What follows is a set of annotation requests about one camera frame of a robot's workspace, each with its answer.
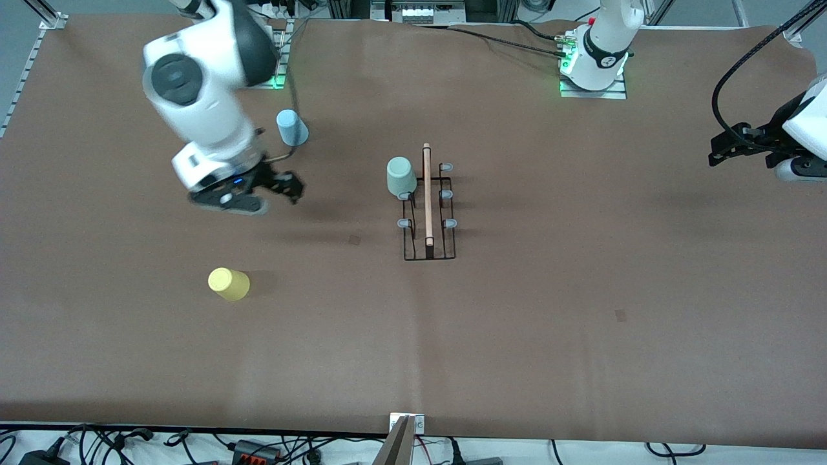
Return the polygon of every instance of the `brown tabletop surface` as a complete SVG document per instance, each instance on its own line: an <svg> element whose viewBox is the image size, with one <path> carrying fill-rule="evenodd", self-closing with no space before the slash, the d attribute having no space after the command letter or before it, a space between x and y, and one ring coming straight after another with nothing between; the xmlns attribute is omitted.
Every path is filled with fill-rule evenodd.
<svg viewBox="0 0 827 465"><path fill-rule="evenodd" d="M824 188L706 163L712 88L769 29L641 31L608 101L561 98L548 55L310 22L310 139L278 164L306 195L244 217L187 202L141 88L142 46L187 24L45 36L0 141L0 419L827 447ZM814 75L774 41L723 113L764 124ZM281 153L289 92L239 98ZM454 261L400 257L385 163L424 142L456 167ZM210 291L218 266L251 295Z"/></svg>

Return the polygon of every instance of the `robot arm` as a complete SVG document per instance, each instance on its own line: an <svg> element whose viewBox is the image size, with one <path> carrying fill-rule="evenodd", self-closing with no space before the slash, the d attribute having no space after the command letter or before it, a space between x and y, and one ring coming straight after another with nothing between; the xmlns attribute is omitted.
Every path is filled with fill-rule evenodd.
<svg viewBox="0 0 827 465"><path fill-rule="evenodd" d="M640 0L600 0L594 22L566 33L560 74L586 90L603 90L623 71L629 45L643 25Z"/></svg>
<svg viewBox="0 0 827 465"><path fill-rule="evenodd" d="M784 181L827 181L827 75L781 106L767 124L740 122L711 141L710 166L734 156L770 152L764 160Z"/></svg>
<svg viewBox="0 0 827 465"><path fill-rule="evenodd" d="M241 0L212 0L205 21L144 47L143 86L155 110L187 145L172 160L190 199L206 209L262 214L264 186L295 203L304 185L279 174L233 92L269 79L279 52Z"/></svg>

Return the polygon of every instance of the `red cable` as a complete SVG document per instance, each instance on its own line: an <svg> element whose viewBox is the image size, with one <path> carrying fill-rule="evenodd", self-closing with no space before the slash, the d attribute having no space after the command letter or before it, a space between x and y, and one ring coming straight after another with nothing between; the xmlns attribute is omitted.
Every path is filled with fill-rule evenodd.
<svg viewBox="0 0 827 465"><path fill-rule="evenodd" d="M428 465L433 465L433 461L431 460L431 454L428 453L428 446L425 445L425 441L422 441L422 438L420 438L419 436L416 437L416 440L418 440L419 443L422 444L422 450L423 452L425 452L425 457L428 459Z"/></svg>

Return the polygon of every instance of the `black wire rack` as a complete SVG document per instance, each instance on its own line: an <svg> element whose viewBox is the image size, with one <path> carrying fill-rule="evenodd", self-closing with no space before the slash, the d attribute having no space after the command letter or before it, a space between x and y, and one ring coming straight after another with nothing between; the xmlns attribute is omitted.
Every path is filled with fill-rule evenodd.
<svg viewBox="0 0 827 465"><path fill-rule="evenodd" d="M445 171L452 169L448 163L439 164L439 176L432 176L430 182L438 185L439 191L439 233L440 238L435 237L434 243L441 243L440 247L428 247L424 237L419 237L416 221L416 193L424 189L416 189L409 194L407 199L401 199L402 219L398 221L402 229L402 257L406 261L427 261L427 260L453 260L457 258L457 237L454 219L454 201L451 178L445 176ZM424 185L425 178L417 178L417 187Z"/></svg>

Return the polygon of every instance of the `light blue cup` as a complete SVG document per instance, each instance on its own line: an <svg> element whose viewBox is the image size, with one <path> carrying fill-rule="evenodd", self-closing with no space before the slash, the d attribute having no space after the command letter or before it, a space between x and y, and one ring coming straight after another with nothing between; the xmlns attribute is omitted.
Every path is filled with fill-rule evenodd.
<svg viewBox="0 0 827 465"><path fill-rule="evenodd" d="M388 162L388 190L396 197L416 190L416 175L407 158L397 156Z"/></svg>
<svg viewBox="0 0 827 465"><path fill-rule="evenodd" d="M299 114L291 109L281 110L275 117L275 123L279 125L279 134L285 144L295 147L304 144L310 136L308 127Z"/></svg>

